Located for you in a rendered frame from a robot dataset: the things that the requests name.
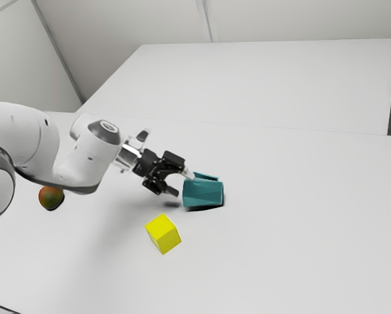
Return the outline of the teal faceted mug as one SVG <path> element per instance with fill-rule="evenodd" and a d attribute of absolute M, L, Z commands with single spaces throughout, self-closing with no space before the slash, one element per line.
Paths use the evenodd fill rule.
<path fill-rule="evenodd" d="M 218 177 L 194 172 L 194 178 L 185 179 L 182 186 L 182 204 L 186 208 L 222 206 L 224 184 Z"/>

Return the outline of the yellow cube block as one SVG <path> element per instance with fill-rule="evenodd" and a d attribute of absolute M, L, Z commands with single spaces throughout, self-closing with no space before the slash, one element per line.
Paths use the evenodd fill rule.
<path fill-rule="evenodd" d="M 150 240 L 162 254 L 169 252 L 182 242 L 177 227 L 165 214 L 146 223 L 144 228 Z"/>

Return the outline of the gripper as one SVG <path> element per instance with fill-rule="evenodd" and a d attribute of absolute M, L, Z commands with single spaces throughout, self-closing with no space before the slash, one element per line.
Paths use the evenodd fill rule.
<path fill-rule="evenodd" d="M 156 195 L 179 196 L 177 189 L 163 181 L 169 175 L 180 174 L 187 179 L 194 179 L 194 173 L 186 166 L 185 159 L 168 150 L 159 158 L 155 152 L 144 149 L 132 172 L 142 177 L 143 186 Z"/>

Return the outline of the red green mango fruit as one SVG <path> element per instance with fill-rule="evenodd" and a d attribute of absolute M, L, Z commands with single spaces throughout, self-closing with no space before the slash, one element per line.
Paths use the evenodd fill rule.
<path fill-rule="evenodd" d="M 43 186 L 38 195 L 39 203 L 47 211 L 57 209 L 64 201 L 65 194 L 62 189 L 51 186 Z"/>

